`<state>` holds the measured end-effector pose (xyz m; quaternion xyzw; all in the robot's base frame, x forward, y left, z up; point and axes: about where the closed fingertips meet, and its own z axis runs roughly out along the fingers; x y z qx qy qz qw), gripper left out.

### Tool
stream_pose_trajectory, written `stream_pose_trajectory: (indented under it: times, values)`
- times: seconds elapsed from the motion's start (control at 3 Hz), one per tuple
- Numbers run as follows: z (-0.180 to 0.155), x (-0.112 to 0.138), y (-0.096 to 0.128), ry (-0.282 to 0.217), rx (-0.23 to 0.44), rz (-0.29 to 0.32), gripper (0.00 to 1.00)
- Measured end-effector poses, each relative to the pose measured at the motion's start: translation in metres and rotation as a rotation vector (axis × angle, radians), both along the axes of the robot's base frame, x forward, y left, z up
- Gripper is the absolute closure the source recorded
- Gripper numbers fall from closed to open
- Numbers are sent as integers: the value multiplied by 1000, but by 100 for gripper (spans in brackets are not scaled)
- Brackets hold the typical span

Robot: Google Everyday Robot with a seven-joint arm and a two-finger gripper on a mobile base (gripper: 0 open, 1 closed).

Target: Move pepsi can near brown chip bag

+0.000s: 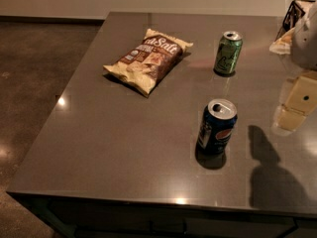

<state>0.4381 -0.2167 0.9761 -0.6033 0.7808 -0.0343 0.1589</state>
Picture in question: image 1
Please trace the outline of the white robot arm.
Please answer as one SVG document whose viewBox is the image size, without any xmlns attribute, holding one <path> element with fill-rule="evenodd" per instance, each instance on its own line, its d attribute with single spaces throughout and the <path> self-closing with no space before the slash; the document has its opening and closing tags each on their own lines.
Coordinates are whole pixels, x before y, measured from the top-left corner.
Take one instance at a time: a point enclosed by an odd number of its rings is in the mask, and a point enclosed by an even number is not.
<svg viewBox="0 0 317 238">
<path fill-rule="evenodd" d="M 276 41 L 269 47 L 279 54 L 289 76 L 274 113 L 280 134 L 296 131 L 317 107 L 317 2 L 295 0 L 284 18 Z"/>
</svg>

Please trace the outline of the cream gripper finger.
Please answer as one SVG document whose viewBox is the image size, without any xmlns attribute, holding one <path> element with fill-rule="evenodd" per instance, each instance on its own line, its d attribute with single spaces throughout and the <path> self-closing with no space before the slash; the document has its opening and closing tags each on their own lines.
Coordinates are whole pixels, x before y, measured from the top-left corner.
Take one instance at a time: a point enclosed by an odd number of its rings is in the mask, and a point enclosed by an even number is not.
<svg viewBox="0 0 317 238">
<path fill-rule="evenodd" d="M 301 74 L 284 83 L 276 109 L 276 127 L 293 132 L 317 108 L 317 74 Z"/>
</svg>

